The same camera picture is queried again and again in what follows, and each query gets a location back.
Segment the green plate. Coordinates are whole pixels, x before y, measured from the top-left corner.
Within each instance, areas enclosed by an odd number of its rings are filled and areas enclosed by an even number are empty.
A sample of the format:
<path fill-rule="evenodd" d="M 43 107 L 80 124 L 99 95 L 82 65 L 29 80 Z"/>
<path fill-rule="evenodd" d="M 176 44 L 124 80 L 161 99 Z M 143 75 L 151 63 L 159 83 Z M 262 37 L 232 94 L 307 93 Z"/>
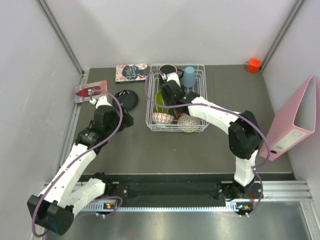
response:
<path fill-rule="evenodd" d="M 157 105 L 161 105 L 161 106 L 164 106 L 164 105 L 165 105 L 165 102 L 164 102 L 164 99 L 163 99 L 163 96 L 162 96 L 162 92 L 161 92 L 161 91 L 158 91 L 158 92 L 155 94 L 154 102 L 155 102 Z M 167 111 L 166 108 L 159 107 L 159 106 L 156 106 L 155 108 L 156 108 L 156 112 L 157 112 L 157 113 L 168 114 L 168 111 Z"/>

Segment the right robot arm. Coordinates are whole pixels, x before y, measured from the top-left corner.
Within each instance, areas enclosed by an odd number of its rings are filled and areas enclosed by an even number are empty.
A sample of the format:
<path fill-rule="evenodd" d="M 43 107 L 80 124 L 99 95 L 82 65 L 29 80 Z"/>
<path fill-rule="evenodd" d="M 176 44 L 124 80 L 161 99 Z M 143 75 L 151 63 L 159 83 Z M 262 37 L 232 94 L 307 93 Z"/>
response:
<path fill-rule="evenodd" d="M 254 114 L 248 110 L 240 113 L 221 108 L 198 93 L 185 92 L 174 80 L 163 83 L 160 89 L 166 106 L 202 119 L 228 135 L 229 149 L 235 155 L 233 192 L 239 198 L 249 195 L 255 178 L 253 166 L 262 141 Z"/>

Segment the beige mesh patterned bowl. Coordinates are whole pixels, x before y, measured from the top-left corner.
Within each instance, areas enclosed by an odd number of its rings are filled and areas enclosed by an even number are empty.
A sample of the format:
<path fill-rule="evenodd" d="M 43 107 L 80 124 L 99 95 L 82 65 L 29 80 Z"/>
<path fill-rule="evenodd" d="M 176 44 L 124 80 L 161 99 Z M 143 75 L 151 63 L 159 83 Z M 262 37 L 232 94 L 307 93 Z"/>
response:
<path fill-rule="evenodd" d="M 184 113 L 177 121 L 178 128 L 184 133 L 193 133 L 199 130 L 201 120 L 198 117 Z"/>

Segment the red floral plate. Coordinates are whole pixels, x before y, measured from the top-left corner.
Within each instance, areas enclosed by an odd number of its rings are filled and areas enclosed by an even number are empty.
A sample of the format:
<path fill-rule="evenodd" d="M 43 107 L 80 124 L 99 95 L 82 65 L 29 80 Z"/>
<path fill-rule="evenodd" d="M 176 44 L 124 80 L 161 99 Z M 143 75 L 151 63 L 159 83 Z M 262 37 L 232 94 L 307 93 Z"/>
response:
<path fill-rule="evenodd" d="M 173 109 L 173 113 L 175 115 L 175 117 L 179 120 L 182 116 L 184 115 L 188 115 L 187 113 L 184 112 L 184 110 L 180 107 L 178 108 L 174 108 Z"/>

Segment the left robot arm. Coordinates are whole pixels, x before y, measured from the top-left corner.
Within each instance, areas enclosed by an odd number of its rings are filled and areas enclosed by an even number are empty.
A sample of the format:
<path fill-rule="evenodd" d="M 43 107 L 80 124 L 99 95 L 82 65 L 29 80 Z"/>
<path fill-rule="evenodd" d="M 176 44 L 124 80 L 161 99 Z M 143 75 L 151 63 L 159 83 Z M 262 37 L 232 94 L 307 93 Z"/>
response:
<path fill-rule="evenodd" d="M 97 197 L 109 198 L 113 194 L 113 185 L 99 175 L 90 178 L 78 190 L 74 187 L 108 140 L 133 124 L 133 117 L 124 106 L 120 112 L 110 104 L 96 107 L 94 119 L 78 134 L 67 159 L 50 184 L 27 201 L 32 218 L 31 229 L 36 237 L 40 237 L 36 226 L 64 235 L 90 202 Z"/>

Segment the white wire dish rack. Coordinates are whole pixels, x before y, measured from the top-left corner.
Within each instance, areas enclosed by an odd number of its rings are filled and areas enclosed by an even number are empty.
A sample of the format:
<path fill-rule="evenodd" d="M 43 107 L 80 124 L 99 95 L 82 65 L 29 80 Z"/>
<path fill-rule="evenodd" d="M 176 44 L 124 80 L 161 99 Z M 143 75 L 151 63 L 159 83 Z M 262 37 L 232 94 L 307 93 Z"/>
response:
<path fill-rule="evenodd" d="M 145 85 L 145 94 L 148 99 L 147 109 L 146 109 L 146 125 L 147 127 L 154 132 L 203 132 L 209 123 L 203 119 L 199 121 L 199 124 L 196 125 L 183 125 L 178 123 L 177 113 L 183 114 L 188 110 L 185 107 L 175 107 L 169 108 L 168 113 L 171 116 L 174 116 L 174 120 L 170 124 L 156 123 L 153 119 L 153 114 L 155 114 L 156 106 L 156 94 L 162 90 L 162 79 L 159 73 L 161 64 L 152 64 L 150 66 L 150 75 L 148 77 L 147 85 Z M 201 97 L 207 99 L 207 84 L 206 84 L 206 71 L 203 64 L 177 64 L 178 70 L 184 71 L 187 67 L 192 67 L 195 70 L 195 86 L 187 88 L 184 85 L 181 85 L 181 90 L 184 91 L 182 94 L 174 94 L 172 91 L 169 91 L 168 88 L 165 89 L 163 100 L 168 106 L 177 106 L 185 104 L 187 102 L 188 96 L 190 93 L 200 95 Z"/>

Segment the black plate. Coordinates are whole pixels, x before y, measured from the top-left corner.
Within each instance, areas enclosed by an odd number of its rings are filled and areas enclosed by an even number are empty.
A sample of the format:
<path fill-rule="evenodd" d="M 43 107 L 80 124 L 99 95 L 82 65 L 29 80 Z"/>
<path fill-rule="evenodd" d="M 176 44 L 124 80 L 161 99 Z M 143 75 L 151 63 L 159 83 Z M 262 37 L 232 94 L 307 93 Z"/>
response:
<path fill-rule="evenodd" d="M 139 97 L 133 90 L 122 90 L 115 94 L 115 98 L 127 111 L 132 111 L 139 102 Z"/>

